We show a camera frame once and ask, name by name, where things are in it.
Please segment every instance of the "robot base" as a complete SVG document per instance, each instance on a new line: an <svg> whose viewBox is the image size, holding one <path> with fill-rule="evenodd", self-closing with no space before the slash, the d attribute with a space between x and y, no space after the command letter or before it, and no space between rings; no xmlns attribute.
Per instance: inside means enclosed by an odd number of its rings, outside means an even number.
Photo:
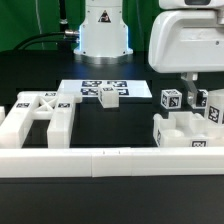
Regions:
<svg viewBox="0 0 224 224"><path fill-rule="evenodd" d="M133 54L125 54L119 57L91 57L83 54L77 54L77 51L74 51L75 60L81 61L89 64L120 64L125 62L131 62Z"/></svg>

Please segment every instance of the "white structure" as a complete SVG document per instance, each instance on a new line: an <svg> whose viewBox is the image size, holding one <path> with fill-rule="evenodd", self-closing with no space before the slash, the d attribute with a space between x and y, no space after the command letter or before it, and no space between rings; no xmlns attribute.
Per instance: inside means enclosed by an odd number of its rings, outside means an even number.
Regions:
<svg viewBox="0 0 224 224"><path fill-rule="evenodd" d="M119 107L119 93L113 85L99 85L98 99L103 108Z"/></svg>
<svg viewBox="0 0 224 224"><path fill-rule="evenodd" d="M50 125L48 129L48 137L51 138L50 135L52 134L53 136L54 134L51 133L51 131L55 131L56 135L54 140L57 140L56 137L59 137L62 142L64 141L63 143L65 146L69 145L69 128L72 124L75 102L80 102L81 98L79 94L75 95L75 92L70 91L73 88L68 89L68 91L66 91L66 89L67 87L64 86L64 92L23 92L19 94L18 101L8 114L9 117L7 116L0 126L1 178L224 174L223 145L220 148L182 147L180 144L181 142L177 140L178 136L179 140L181 140L183 135L180 134L181 131L175 130L169 133L170 138L171 136L172 138L176 136L175 140L177 144L181 146L178 148L65 149L62 146L60 149L56 150L15 149L21 146L32 120L35 119L51 120L52 125ZM224 105L223 95L224 91L212 92L209 98L209 107L215 107L217 103L219 105ZM1 120L4 118L4 110L2 110L2 108L0 109ZM185 113L185 117L180 115L179 118L176 124L178 123L179 125L182 123L182 127L190 123L191 132L189 128L182 128L182 130L187 131L188 134L192 132L196 134L203 132L205 118L202 116ZM216 122L212 122L211 120L209 120L209 122L214 123L213 131L211 131L212 133L214 130L223 133L223 125L221 123L216 125ZM175 125L171 123L175 122L171 120L161 120L159 125L163 129L165 129L165 127L175 128ZM7 140L4 135L8 135L10 139ZM203 146L205 143L202 142L202 140L204 139L205 137L203 138L203 135L200 134L200 141L194 142L195 146ZM224 144L221 136L217 139L217 142L222 142L222 144Z"/></svg>
<svg viewBox="0 0 224 224"><path fill-rule="evenodd" d="M127 61L128 27L122 19L122 0L86 0L86 18L80 26L77 60L94 64Z"/></svg>
<svg viewBox="0 0 224 224"><path fill-rule="evenodd" d="M50 120L49 148L69 148L75 104L81 93L21 92L0 126L0 148L21 148L34 120Z"/></svg>
<svg viewBox="0 0 224 224"><path fill-rule="evenodd" d="M205 116L170 112L168 119L154 116L153 137L159 147L224 146L224 90L211 91Z"/></svg>

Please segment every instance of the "white 3d-printed part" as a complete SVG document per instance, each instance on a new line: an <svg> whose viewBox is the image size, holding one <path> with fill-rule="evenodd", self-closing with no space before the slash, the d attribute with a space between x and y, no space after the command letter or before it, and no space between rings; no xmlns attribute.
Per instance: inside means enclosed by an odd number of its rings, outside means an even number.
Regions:
<svg viewBox="0 0 224 224"><path fill-rule="evenodd" d="M21 92L0 126L0 148L21 148L34 120L50 120L49 148L69 148L75 104L81 93Z"/></svg>
<svg viewBox="0 0 224 224"><path fill-rule="evenodd" d="M154 22L149 64L160 73L223 71L224 29L215 10L161 13Z"/></svg>
<svg viewBox="0 0 224 224"><path fill-rule="evenodd" d="M223 0L159 0L162 9L198 8L222 9Z"/></svg>

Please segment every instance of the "white block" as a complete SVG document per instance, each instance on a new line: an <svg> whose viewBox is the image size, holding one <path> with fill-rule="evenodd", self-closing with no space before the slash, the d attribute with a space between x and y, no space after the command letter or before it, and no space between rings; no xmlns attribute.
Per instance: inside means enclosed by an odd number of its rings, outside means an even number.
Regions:
<svg viewBox="0 0 224 224"><path fill-rule="evenodd" d="M131 176L132 153L129 150L106 149L92 154L92 176Z"/></svg>
<svg viewBox="0 0 224 224"><path fill-rule="evenodd" d="M99 85L98 99L103 108L119 107L119 93L113 85Z"/></svg>
<svg viewBox="0 0 224 224"><path fill-rule="evenodd" d="M193 109L204 109L207 106L208 101L208 91L206 89L199 89L203 93L202 101L196 102L196 105L193 106Z"/></svg>
<svg viewBox="0 0 224 224"><path fill-rule="evenodd" d="M161 105L166 109L181 108L182 93L176 89L162 90Z"/></svg>
<svg viewBox="0 0 224 224"><path fill-rule="evenodd" d="M33 123L32 111L38 107L37 95L20 95L0 126L0 147L21 148Z"/></svg>
<svg viewBox="0 0 224 224"><path fill-rule="evenodd" d="M0 125L2 124L2 122L5 120L5 108L4 107L0 107Z"/></svg>
<svg viewBox="0 0 224 224"><path fill-rule="evenodd" d="M80 95L60 94L48 130L48 148L69 148L75 115L76 100Z"/></svg>
<svg viewBox="0 0 224 224"><path fill-rule="evenodd" d="M0 150L2 178L91 176L92 155L86 150Z"/></svg>
<svg viewBox="0 0 224 224"><path fill-rule="evenodd" d="M208 93L205 119L211 125L224 127L224 89L210 91Z"/></svg>

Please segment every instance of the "small cube with markers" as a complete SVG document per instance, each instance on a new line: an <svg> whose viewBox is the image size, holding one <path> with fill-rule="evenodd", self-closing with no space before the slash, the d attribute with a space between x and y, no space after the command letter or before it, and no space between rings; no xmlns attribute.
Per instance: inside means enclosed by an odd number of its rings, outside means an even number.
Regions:
<svg viewBox="0 0 224 224"><path fill-rule="evenodd" d="M98 99L103 108L119 107L119 93L113 85L99 85Z"/></svg>
<svg viewBox="0 0 224 224"><path fill-rule="evenodd" d="M166 109L181 108L182 93L176 89L162 90L161 105Z"/></svg>

